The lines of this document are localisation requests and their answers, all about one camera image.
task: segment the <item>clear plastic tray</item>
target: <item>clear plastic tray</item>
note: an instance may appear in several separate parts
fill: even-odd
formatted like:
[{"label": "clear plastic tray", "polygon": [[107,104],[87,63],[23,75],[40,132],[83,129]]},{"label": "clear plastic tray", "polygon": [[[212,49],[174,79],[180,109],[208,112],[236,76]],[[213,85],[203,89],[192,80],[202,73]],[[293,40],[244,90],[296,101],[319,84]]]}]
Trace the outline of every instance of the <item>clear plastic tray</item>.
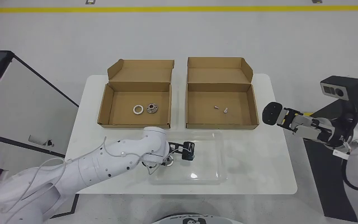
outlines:
[{"label": "clear plastic tray", "polygon": [[168,142],[183,144],[194,142],[193,161],[181,159],[181,154],[173,153],[174,163],[160,166],[149,177],[151,184],[207,184],[216,185],[226,180],[223,138],[218,131],[168,131]]}]

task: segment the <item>open cardboard box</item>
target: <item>open cardboard box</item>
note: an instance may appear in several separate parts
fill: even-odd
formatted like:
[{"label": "open cardboard box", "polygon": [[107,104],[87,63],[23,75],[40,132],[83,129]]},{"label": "open cardboard box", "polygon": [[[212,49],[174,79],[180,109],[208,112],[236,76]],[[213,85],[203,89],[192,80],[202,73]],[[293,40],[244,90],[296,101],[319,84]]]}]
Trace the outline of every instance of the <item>open cardboard box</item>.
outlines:
[{"label": "open cardboard box", "polygon": [[[104,128],[170,128],[174,60],[120,59],[108,72],[97,123]],[[155,103],[158,111],[147,112]],[[141,114],[133,113],[136,105],[143,106]]]},{"label": "open cardboard box", "polygon": [[186,128],[255,129],[252,76],[243,58],[188,58]]}]

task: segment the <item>white washer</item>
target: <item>white washer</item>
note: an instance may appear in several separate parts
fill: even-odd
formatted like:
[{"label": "white washer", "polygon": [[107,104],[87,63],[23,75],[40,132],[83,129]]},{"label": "white washer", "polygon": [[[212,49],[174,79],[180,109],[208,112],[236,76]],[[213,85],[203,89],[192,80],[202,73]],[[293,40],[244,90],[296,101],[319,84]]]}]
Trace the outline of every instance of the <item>white washer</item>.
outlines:
[{"label": "white washer", "polygon": [[143,106],[141,106],[141,105],[134,106],[133,107],[133,113],[137,114],[137,115],[143,113]]}]

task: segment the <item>yellow floor line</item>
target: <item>yellow floor line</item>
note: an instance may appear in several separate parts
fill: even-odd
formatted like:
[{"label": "yellow floor line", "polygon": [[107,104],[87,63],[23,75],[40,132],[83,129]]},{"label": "yellow floor line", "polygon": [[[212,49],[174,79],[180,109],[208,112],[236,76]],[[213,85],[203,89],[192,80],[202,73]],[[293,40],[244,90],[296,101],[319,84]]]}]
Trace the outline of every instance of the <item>yellow floor line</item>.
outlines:
[{"label": "yellow floor line", "polygon": [[358,11],[357,6],[153,6],[153,7],[24,7],[0,8],[0,13],[94,12],[308,12]]},{"label": "yellow floor line", "polygon": [[303,115],[306,115],[306,116],[311,116],[313,113],[311,112],[306,112],[306,113],[303,113]]}]

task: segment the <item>robotic arm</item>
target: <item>robotic arm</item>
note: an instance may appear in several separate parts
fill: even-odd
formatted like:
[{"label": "robotic arm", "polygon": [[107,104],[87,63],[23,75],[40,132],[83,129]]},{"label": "robotic arm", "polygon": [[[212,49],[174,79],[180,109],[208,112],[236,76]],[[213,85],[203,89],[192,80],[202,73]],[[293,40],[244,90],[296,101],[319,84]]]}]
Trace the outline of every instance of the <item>robotic arm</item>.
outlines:
[{"label": "robotic arm", "polygon": [[322,143],[333,150],[333,155],[341,157],[346,195],[358,214],[358,79],[331,76],[321,81],[321,89],[324,95],[340,100],[338,117],[312,118],[271,102],[264,108],[262,120],[268,125],[277,124],[295,136]]},{"label": "robotic arm", "polygon": [[0,186],[0,223],[42,223],[76,192],[132,170],[140,161],[148,169],[166,165],[172,162],[169,156],[173,152],[192,160],[194,144],[184,145],[188,148],[168,143],[161,128],[147,127],[141,140],[123,139],[109,145],[103,142],[94,151],[63,165],[27,169]]},{"label": "robotic arm", "polygon": [[323,94],[341,100],[338,118],[311,118],[271,102],[264,108],[262,120],[265,124],[277,124],[290,130],[295,136],[323,143],[330,149],[351,151],[358,146],[358,79],[331,76],[321,82],[321,88]]}]

